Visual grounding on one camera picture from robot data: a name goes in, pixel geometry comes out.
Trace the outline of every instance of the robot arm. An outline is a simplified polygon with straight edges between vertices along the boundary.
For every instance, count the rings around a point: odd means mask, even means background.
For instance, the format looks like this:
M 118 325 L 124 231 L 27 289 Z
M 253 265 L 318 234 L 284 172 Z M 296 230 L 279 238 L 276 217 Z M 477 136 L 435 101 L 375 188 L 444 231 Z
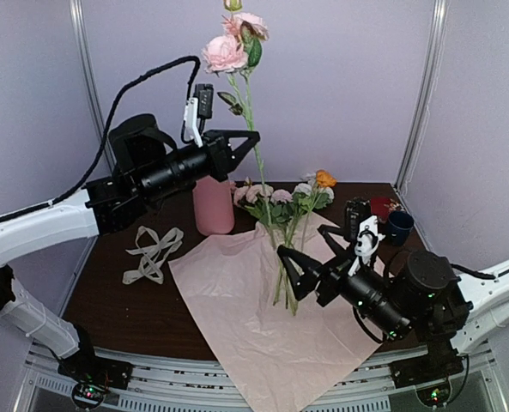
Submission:
M 367 260 L 381 239 L 376 217 L 362 199 L 349 202 L 345 216 L 344 228 L 319 229 L 336 255 L 328 262 L 320 263 L 285 247 L 277 253 L 298 300 L 315 291 L 317 302 L 326 306 L 340 295 L 353 307 L 360 327 L 376 342 L 403 339 L 414 332 L 418 341 L 427 345 L 426 355 L 391 364 L 396 387 L 462 372 L 461 356 L 509 323 L 509 260 L 479 273 L 429 251 L 409 251 L 395 276 L 389 276 L 391 262 L 380 275 L 373 270 L 373 259 L 371 263 Z M 343 236 L 349 247 L 342 249 L 330 233 Z M 471 276 L 457 275 L 453 269 Z M 384 339 L 374 336 L 363 318 L 382 330 Z
M 197 68 L 197 58 L 182 58 L 178 63 L 151 70 L 133 83 L 186 61 L 195 61 Z M 160 207 L 175 193 L 192 189 L 197 180 L 206 176 L 226 180 L 260 137 L 257 132 L 247 130 L 203 132 L 204 121 L 212 115 L 212 94 L 210 85 L 197 85 L 194 96 L 188 98 L 183 148 L 178 148 L 169 135 L 159 130 L 153 115 L 137 115 L 104 136 L 103 142 L 110 143 L 117 161 L 112 176 L 88 182 L 48 202 L 0 216 L 0 318 L 52 351 L 60 364 L 60 373 L 79 382 L 77 395 L 86 401 L 86 406 L 93 400 L 87 397 L 103 396 L 108 387 L 125 389 L 131 365 L 97 357 L 88 333 L 46 309 L 14 277 L 8 263 L 69 240 L 124 230 L 148 209 Z M 199 119 L 201 130 L 197 127 Z M 244 140 L 237 148 L 232 145 L 235 138 Z M 92 392 L 93 387 L 99 390 Z M 85 404 L 77 401 L 77 406 Z

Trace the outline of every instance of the black mug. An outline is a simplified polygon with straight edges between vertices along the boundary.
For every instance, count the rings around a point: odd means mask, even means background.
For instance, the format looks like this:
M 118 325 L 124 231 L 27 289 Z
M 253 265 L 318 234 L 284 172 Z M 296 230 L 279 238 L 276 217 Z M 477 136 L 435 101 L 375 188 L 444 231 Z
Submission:
M 407 212 L 402 210 L 391 212 L 386 225 L 386 234 L 391 244 L 394 246 L 404 245 L 414 226 L 415 220 Z

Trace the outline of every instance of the pink vase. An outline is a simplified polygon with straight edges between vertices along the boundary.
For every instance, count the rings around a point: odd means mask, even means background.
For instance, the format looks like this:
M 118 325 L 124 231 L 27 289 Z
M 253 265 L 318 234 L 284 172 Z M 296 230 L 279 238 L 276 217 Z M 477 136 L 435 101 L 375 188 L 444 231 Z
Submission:
M 204 236 L 228 234 L 235 226 L 229 181 L 218 182 L 210 176 L 197 181 L 193 189 L 195 223 Z

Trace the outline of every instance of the pink wrapping paper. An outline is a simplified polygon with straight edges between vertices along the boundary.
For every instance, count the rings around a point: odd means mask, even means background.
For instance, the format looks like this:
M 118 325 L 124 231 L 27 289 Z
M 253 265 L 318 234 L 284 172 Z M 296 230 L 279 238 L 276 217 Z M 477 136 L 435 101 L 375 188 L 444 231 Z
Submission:
M 309 222 L 304 251 L 326 262 L 334 255 L 316 229 L 332 223 L 319 215 Z M 259 224 L 251 232 L 211 236 L 169 264 L 197 326 L 255 412 L 302 410 L 379 346 L 340 297 L 322 308 L 310 294 L 296 317 L 283 301 L 272 306 L 278 257 Z M 383 267 L 378 259 L 376 270 Z

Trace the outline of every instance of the pink flower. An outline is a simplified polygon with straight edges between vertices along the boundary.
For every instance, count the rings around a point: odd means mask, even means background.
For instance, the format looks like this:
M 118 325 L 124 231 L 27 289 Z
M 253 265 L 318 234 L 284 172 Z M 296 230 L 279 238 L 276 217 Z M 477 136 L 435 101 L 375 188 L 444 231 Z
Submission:
M 271 202 L 273 203 L 290 203 L 292 202 L 292 195 L 290 192 L 285 191 L 283 189 L 279 189 L 278 191 L 274 191 L 271 196 Z
M 250 186 L 238 187 L 233 194 L 233 204 L 239 206 L 239 202 L 245 198 L 246 193 L 250 189 Z
M 262 185 L 254 185 L 248 189 L 246 193 L 246 201 L 248 203 L 255 203 L 258 200 L 258 195 L 263 197 L 264 187 Z M 265 196 L 269 197 L 273 193 L 273 188 L 269 185 L 265 186 Z
M 262 20 L 262 17 L 258 17 L 252 13 L 236 13 L 232 15 L 231 18 L 226 18 L 223 22 L 223 28 L 226 31 L 226 34 L 240 37 L 240 26 L 243 24 L 243 21 L 252 24 L 252 27 L 254 27 L 256 34 L 261 40 L 267 40 L 270 38 L 270 32 L 268 31 L 268 27 L 265 25 L 264 20 Z
M 212 39 L 203 49 L 203 57 L 208 64 L 206 71 L 209 73 L 232 73 L 248 62 L 248 54 L 243 46 L 230 35 Z

